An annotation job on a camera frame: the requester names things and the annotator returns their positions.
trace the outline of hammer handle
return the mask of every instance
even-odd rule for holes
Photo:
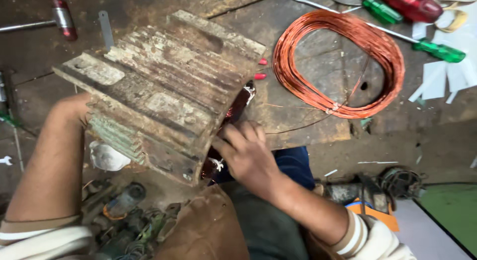
[[[10,26],[1,27],[0,28],[0,33],[1,32],[10,32],[10,31],[18,31],[18,30],[24,30],[24,29],[31,29],[31,28],[37,28],[37,27],[44,27],[44,26],[53,26],[53,25],[56,25],[55,20],[39,21],[39,22],[20,24],[20,25],[10,25]]]

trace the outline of workbench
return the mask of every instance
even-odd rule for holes
[[[79,39],[66,42],[54,28],[15,32],[0,35],[3,44],[1,64],[15,70],[11,75],[16,85],[16,113],[32,131],[38,133],[51,106],[60,98],[75,93],[75,88],[58,76],[52,75],[51,66],[78,56],[81,51],[104,52],[97,13],[109,13],[115,39],[134,31],[139,26],[154,24],[159,17],[185,9],[213,22],[229,27],[245,37],[266,45],[265,58],[269,64],[259,66],[266,73],[265,80],[255,81],[257,95],[244,113],[244,118],[262,123],[267,133],[298,128],[322,119],[326,114],[288,92],[275,79],[271,69],[271,55],[283,31],[301,15],[314,8],[292,0],[67,0],[70,4]],[[311,0],[336,10],[331,0]],[[48,18],[49,0],[3,0],[5,13],[2,24]],[[354,14],[373,23],[377,21],[366,11]],[[411,35],[409,24],[392,25],[389,29]],[[477,89],[471,88],[457,94],[454,102],[445,104],[445,98],[426,101],[425,106],[407,99],[422,82],[423,63],[435,61],[424,52],[396,39],[406,67],[403,89],[385,110],[373,116],[366,131],[386,134],[396,130],[414,130],[441,123],[460,122],[477,118]],[[334,32],[315,31],[304,37],[295,53],[298,70],[320,91],[331,99],[343,102],[355,85],[366,60],[365,53],[354,43]],[[383,72],[378,63],[371,61],[363,76],[366,89],[358,89],[350,98],[350,106],[362,106],[376,98],[383,84]],[[321,142],[341,141],[363,131],[359,120],[346,120],[330,116],[310,127],[282,134],[269,134],[273,149],[311,145]],[[23,137],[26,156],[35,141]]]

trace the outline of copper wire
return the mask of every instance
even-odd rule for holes
[[[307,33],[329,29],[353,41],[381,64],[385,72],[383,91],[372,103],[358,108],[338,106],[308,82],[296,69],[295,48]],[[291,93],[320,110],[341,118],[355,119],[372,116],[396,98],[404,80],[404,59],[401,50],[386,33],[367,25],[352,14],[316,10],[295,20],[278,40],[273,53],[273,71],[278,81]]]

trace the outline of red-handled screwdriver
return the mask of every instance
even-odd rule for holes
[[[412,21],[434,23],[442,14],[442,7],[434,0],[383,0]]]

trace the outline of screwdriver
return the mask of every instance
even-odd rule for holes
[[[340,13],[336,10],[325,7],[324,5],[314,3],[312,1],[308,1],[308,0],[295,0],[295,1],[302,2],[302,3],[305,3],[305,4],[309,4],[309,5],[314,6],[316,8],[325,9],[325,10],[331,11],[333,13]],[[434,57],[439,58],[439,59],[441,59],[443,61],[446,61],[446,62],[457,63],[457,62],[461,62],[466,57],[466,54],[464,52],[462,52],[458,49],[452,48],[450,46],[444,45],[444,44],[430,43],[430,42],[427,42],[425,39],[421,39],[421,40],[418,41],[418,40],[415,40],[413,38],[403,36],[402,34],[398,34],[396,32],[393,32],[391,30],[376,26],[376,25],[374,25],[372,23],[369,23],[369,22],[366,22],[366,24],[371,26],[371,27],[374,27],[376,29],[379,29],[383,32],[386,32],[390,35],[393,35],[395,37],[399,37],[402,40],[405,40],[407,42],[411,42],[413,44],[413,49],[414,50],[426,51],[431,56],[434,56]]]
[[[442,7],[434,0],[383,0],[414,22],[434,23],[442,14]]]
[[[400,13],[386,5],[386,3],[381,0],[361,1],[362,6],[382,24],[396,24],[403,20]]]

